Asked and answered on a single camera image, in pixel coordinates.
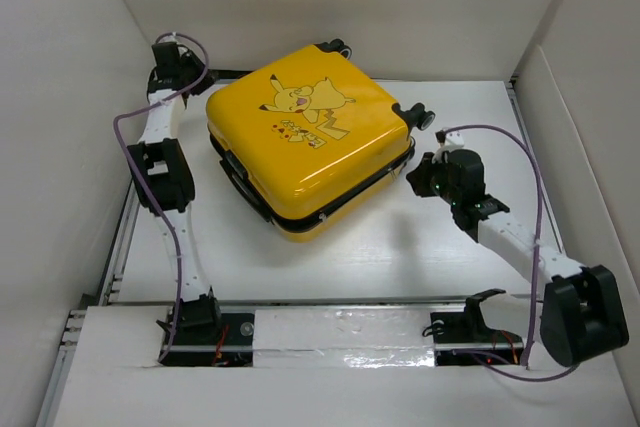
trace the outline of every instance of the yellow suitcase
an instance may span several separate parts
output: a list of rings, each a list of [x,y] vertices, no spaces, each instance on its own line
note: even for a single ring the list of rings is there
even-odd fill
[[[433,112],[398,102],[336,39],[309,45],[215,92],[211,141],[231,182],[287,238],[304,242],[398,175],[411,129]]]

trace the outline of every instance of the purple cable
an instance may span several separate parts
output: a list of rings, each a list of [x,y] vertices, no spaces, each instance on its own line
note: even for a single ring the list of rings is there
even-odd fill
[[[491,352],[483,352],[482,350],[463,349],[463,350],[455,350],[454,353],[469,354],[469,355],[471,355],[471,357],[473,357],[473,360],[475,360],[480,365],[486,367],[487,369],[491,370],[492,372],[495,372],[496,374],[503,375],[504,377],[508,377],[510,379],[513,379],[513,380],[519,380],[521,382],[542,383],[542,382],[551,382],[551,381],[554,381],[554,380],[558,380],[558,379],[561,379],[563,377],[566,377],[567,375],[571,374],[572,372],[575,372],[575,370],[580,365],[580,364],[574,365],[572,367],[569,367],[567,370],[565,370],[563,372],[560,372],[559,374],[550,375],[549,377],[520,377],[519,375],[515,375],[515,374],[512,374],[510,372],[505,372],[503,370],[497,369],[493,365],[489,365],[486,362],[483,362],[482,359],[480,357],[478,357],[478,356],[482,355],[484,357],[489,357],[491,359],[498,360],[498,361],[502,362],[505,365],[512,365],[509,362],[507,362],[505,359],[500,357],[499,355],[493,354]]]
[[[167,225],[167,228],[169,229],[169,232],[171,232],[171,237],[173,239],[173,243],[175,244],[175,247],[176,247],[176,260],[177,260],[177,270],[178,270],[178,288],[176,289],[176,300],[175,300],[175,304],[173,306],[173,319],[171,321],[171,330],[169,332],[169,340],[167,341],[167,348],[162,352],[162,354],[160,354],[160,357],[158,358],[158,362],[162,362],[165,359],[165,357],[169,354],[169,351],[171,350],[171,347],[173,346],[173,341],[174,341],[175,336],[176,336],[176,331],[178,329],[178,321],[179,321],[178,311],[179,311],[179,306],[180,306],[180,299],[182,298],[182,249],[180,248],[180,241],[178,240],[178,234],[176,234],[176,229],[171,224],[171,221],[166,216],[166,214],[162,211],[162,207],[160,207],[158,199],[156,199],[155,196],[153,195],[153,192],[151,192],[151,188],[149,187],[147,182],[144,180],[142,172],[140,172],[140,169],[138,169],[138,167],[136,166],[135,161],[133,160],[133,157],[129,153],[129,149],[127,149],[127,143],[125,142],[124,138],[122,137],[122,133],[120,132],[119,124],[120,124],[120,121],[123,120],[123,119],[129,119],[129,118],[135,117],[137,115],[145,114],[145,113],[147,113],[147,112],[149,112],[149,111],[151,111],[151,110],[153,110],[153,109],[155,109],[157,107],[160,107],[164,102],[168,102],[169,100],[173,100],[176,97],[178,97],[179,95],[182,95],[185,92],[188,92],[193,87],[198,85],[202,81],[202,79],[204,79],[204,77],[207,75],[207,73],[209,72],[209,54],[207,53],[207,51],[204,48],[204,46],[200,42],[198,42],[196,39],[194,39],[193,37],[191,37],[189,35],[185,35],[185,34],[179,34],[177,32],[167,32],[166,34],[162,34],[160,37],[158,37],[156,39],[155,43],[157,44],[161,39],[163,39],[164,37],[169,36],[169,35],[174,35],[175,37],[179,37],[179,38],[182,38],[182,39],[189,40],[189,41],[193,42],[195,45],[197,45],[198,48],[202,51],[202,55],[204,56],[204,69],[203,69],[202,73],[200,74],[200,77],[198,77],[196,80],[194,80],[192,83],[190,83],[186,87],[178,90],[177,92],[172,93],[171,95],[165,97],[162,100],[159,100],[158,102],[156,102],[154,104],[151,104],[151,105],[149,105],[147,107],[143,107],[142,109],[134,110],[133,112],[129,112],[127,114],[118,115],[118,116],[116,116],[116,118],[113,119],[113,131],[115,132],[116,139],[118,140],[118,144],[120,144],[120,148],[122,149],[122,152],[124,153],[124,156],[127,159],[127,163],[129,164],[129,167],[131,168],[131,172],[133,173],[134,177],[138,180],[138,183],[140,184],[140,186],[142,187],[142,190],[144,191],[144,193],[146,194],[147,198],[149,199],[149,202],[151,203],[151,206],[153,207],[153,210],[155,211],[155,213],[158,214],[160,216],[160,218],[162,219],[162,221]]]
[[[460,130],[471,130],[471,129],[484,129],[484,130],[493,130],[494,132],[499,132],[501,134],[506,135],[511,140],[513,140],[518,146],[524,151],[531,163],[531,167],[533,168],[533,174],[536,178],[536,192],[538,197],[538,210],[536,212],[536,228],[533,234],[533,269],[531,271],[531,303],[529,308],[529,329],[527,331],[527,343],[525,345],[524,351],[522,352],[522,356],[520,357],[521,365],[528,367],[529,365],[529,355],[531,354],[531,348],[533,347],[533,336],[536,328],[536,297],[538,293],[538,265],[540,264],[540,234],[542,232],[542,177],[540,175],[540,170],[538,169],[538,164],[536,163],[536,159],[533,158],[533,155],[529,151],[528,147],[524,145],[524,143],[518,139],[511,132],[502,129],[500,127],[496,127],[494,125],[484,125],[484,124],[472,124],[472,125],[461,125],[459,127],[453,127],[451,129],[447,129],[444,131],[445,135],[450,132],[456,132]]]

